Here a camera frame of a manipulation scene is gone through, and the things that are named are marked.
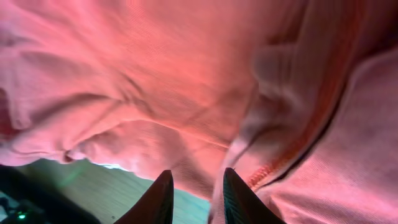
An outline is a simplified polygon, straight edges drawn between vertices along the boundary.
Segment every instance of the red cloth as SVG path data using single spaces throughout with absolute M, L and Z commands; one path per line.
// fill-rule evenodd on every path
M 217 224 L 234 167 L 288 223 L 396 223 L 397 56 L 374 49 L 397 9 L 1 1 L 0 123 L 12 126 L 0 164 L 87 158 L 148 179 L 171 169 L 178 188 L 211 200 Z

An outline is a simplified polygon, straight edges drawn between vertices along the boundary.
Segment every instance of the crumpled fabric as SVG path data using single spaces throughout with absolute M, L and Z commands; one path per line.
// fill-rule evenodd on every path
M 0 2 L 0 164 L 113 164 L 287 223 L 396 223 L 398 2 Z

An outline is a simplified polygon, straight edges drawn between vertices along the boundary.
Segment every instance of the pink garment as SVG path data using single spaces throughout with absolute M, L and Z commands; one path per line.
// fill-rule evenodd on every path
M 0 164 L 171 169 L 211 200 L 214 224 L 234 167 L 287 223 L 397 223 L 398 52 L 375 52 L 397 12 L 395 0 L 0 1 Z

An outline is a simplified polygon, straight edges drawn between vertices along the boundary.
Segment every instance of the cloth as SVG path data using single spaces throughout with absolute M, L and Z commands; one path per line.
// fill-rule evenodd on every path
M 398 2 L 0 2 L 0 164 L 87 158 L 288 223 L 396 223 Z

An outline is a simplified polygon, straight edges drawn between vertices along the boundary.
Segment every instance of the pink jacket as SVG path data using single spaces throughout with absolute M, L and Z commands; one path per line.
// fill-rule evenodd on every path
M 0 1 L 0 164 L 87 158 L 287 223 L 398 222 L 396 0 Z

